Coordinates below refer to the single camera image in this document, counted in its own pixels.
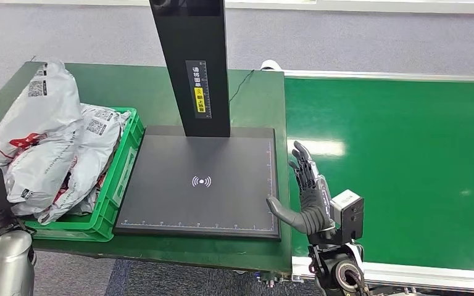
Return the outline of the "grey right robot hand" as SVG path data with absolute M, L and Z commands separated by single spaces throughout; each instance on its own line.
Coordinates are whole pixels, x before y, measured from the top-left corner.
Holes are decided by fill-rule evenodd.
M 282 206 L 280 201 L 268 196 L 266 203 L 279 220 L 300 233 L 312 235 L 335 225 L 331 217 L 331 195 L 324 175 L 309 150 L 300 142 L 294 141 L 292 155 L 296 161 L 289 161 L 299 188 L 300 210 L 295 212 Z

